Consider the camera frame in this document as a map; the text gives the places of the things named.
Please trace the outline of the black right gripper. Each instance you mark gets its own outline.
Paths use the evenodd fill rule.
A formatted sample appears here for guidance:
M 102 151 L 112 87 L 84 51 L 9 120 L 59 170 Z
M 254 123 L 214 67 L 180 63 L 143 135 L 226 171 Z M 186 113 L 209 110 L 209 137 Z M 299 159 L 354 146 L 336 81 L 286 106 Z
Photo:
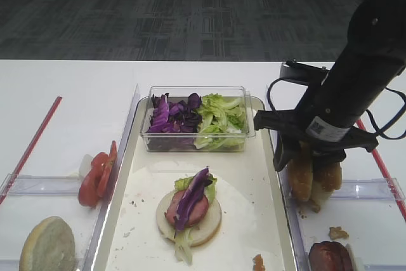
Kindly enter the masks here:
M 273 156 L 275 171 L 282 171 L 300 153 L 299 141 L 307 142 L 313 148 L 312 159 L 316 165 L 342 162 L 346 158 L 345 149 L 363 148 L 372 152 L 378 145 L 372 133 L 356 127 L 340 129 L 319 117 L 314 118 L 307 129 L 301 129 L 293 110 L 259 110 L 254 116 L 254 129 L 278 131 Z

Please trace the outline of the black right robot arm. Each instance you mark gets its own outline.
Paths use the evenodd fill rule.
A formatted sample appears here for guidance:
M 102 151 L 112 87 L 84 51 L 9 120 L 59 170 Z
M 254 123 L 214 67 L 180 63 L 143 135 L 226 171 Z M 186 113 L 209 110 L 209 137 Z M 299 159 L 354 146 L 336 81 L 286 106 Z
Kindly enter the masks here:
M 385 127 L 369 133 L 355 127 L 362 114 L 405 70 L 405 0 L 364 0 L 354 12 L 347 43 L 331 69 L 296 61 L 281 65 L 280 80 L 306 87 L 292 110 L 260 110 L 255 129 L 277 132 L 273 166 L 281 171 L 310 148 L 312 163 L 322 168 L 343 161 L 346 150 L 377 147 Z

